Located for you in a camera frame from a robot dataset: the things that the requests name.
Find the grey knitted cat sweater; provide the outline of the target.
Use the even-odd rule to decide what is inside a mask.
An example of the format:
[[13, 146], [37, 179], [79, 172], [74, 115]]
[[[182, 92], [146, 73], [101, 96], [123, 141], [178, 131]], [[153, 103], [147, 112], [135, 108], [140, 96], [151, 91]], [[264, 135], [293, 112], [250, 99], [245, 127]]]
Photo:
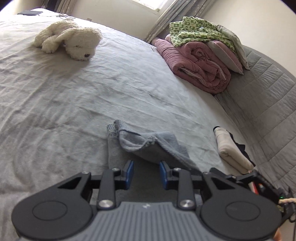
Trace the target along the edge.
[[185, 146], [179, 144], [171, 132], [138, 133], [124, 121], [115, 120], [107, 126], [107, 143], [109, 168], [122, 169], [127, 161], [134, 162], [131, 187], [127, 191], [117, 191], [117, 203], [175, 201], [176, 192], [162, 187], [161, 161], [170, 168], [182, 168], [194, 175], [200, 173]]

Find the orange book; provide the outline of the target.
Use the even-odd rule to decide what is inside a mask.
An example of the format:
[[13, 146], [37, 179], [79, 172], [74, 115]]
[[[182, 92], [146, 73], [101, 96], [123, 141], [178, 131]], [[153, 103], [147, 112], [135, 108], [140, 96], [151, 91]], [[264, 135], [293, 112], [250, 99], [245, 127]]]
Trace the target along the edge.
[[264, 188], [262, 188], [262, 178], [260, 177], [259, 173], [254, 169], [249, 171], [250, 177], [250, 189], [252, 192], [258, 195], [262, 195]]

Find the grey quilted blanket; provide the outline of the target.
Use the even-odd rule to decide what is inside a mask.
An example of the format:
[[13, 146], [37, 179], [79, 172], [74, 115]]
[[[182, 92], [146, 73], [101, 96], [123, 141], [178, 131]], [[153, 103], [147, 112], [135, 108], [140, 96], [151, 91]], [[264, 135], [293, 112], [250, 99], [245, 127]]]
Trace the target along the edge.
[[268, 56], [243, 47], [249, 70], [232, 73], [215, 98], [242, 133], [259, 172], [295, 192], [295, 77]]

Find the grey bed sheet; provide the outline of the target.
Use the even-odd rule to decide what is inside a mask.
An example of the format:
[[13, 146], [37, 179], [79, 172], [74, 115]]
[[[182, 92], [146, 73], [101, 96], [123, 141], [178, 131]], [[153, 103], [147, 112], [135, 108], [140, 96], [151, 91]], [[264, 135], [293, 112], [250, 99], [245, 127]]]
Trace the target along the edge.
[[220, 103], [175, 76], [158, 51], [112, 28], [89, 61], [63, 49], [33, 45], [57, 16], [1, 18], [1, 240], [16, 240], [11, 212], [22, 199], [81, 171], [108, 166], [106, 128], [122, 120], [133, 130], [172, 132], [202, 171], [233, 169], [218, 155], [213, 128], [247, 144]]

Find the pink folded quilt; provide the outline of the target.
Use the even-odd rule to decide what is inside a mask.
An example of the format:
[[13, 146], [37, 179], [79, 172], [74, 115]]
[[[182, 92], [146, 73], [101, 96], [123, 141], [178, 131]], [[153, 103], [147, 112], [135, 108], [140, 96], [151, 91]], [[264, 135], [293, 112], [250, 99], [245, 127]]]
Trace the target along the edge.
[[195, 87], [211, 93], [223, 92], [228, 86], [231, 73], [226, 65], [203, 42], [189, 42], [174, 47], [167, 40], [152, 40], [167, 65], [178, 77]]

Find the grey pillow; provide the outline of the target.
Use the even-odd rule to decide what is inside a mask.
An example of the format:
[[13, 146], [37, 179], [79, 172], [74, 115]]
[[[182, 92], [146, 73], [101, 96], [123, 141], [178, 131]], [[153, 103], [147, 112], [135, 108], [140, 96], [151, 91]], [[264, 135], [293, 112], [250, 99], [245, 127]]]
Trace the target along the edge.
[[240, 39], [235, 33], [222, 25], [214, 24], [218, 32], [225, 35], [234, 45], [234, 51], [227, 47], [219, 40], [211, 40], [206, 45], [212, 50], [212, 52], [222, 61], [226, 67], [233, 72], [243, 75], [243, 68], [249, 70], [249, 64], [245, 51], [242, 47]]

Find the white plush dog toy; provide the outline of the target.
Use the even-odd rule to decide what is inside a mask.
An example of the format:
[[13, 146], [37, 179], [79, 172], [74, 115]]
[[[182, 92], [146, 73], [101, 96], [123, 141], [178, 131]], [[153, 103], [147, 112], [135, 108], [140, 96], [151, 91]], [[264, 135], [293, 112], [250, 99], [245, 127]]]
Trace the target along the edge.
[[73, 19], [57, 21], [39, 32], [34, 46], [47, 54], [54, 53], [60, 46], [74, 60], [88, 61], [102, 40], [99, 29], [81, 27]]

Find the green patterned cloth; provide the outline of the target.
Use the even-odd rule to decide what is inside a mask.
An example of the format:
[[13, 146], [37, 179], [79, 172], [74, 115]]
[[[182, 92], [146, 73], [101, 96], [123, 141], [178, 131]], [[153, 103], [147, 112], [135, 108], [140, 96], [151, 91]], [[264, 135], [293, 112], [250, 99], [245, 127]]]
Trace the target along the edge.
[[169, 24], [170, 39], [174, 47], [180, 47], [189, 42], [209, 42], [217, 40], [225, 44], [236, 54], [234, 43], [207, 20], [184, 16], [181, 21]]

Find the grey curtain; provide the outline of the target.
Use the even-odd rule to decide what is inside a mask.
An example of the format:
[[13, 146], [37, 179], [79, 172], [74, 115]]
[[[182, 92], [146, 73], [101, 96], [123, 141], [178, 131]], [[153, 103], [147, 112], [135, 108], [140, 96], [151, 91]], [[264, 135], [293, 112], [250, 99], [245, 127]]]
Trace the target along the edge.
[[169, 24], [180, 21], [184, 16], [201, 18], [215, 0], [179, 0], [173, 3], [162, 13], [148, 32], [144, 41], [151, 43], [154, 38], [164, 38], [169, 34]]

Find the bright window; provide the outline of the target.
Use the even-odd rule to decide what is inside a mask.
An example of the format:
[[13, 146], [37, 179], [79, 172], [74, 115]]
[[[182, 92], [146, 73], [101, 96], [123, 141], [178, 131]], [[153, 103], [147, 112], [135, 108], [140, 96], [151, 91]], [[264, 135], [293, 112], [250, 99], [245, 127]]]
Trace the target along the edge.
[[173, 2], [172, 0], [133, 0], [133, 1], [143, 6], [146, 6], [147, 8], [152, 9], [154, 11], [159, 11], [163, 7]]

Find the dark tablet on bed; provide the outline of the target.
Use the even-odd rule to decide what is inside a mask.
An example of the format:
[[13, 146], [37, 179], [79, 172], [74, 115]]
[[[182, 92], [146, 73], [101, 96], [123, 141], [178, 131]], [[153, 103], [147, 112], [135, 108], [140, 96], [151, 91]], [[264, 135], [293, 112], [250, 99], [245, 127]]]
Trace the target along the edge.
[[18, 15], [24, 15], [24, 16], [38, 16], [42, 14], [42, 11], [33, 11], [33, 10], [26, 10], [26, 11], [21, 11], [18, 13]]

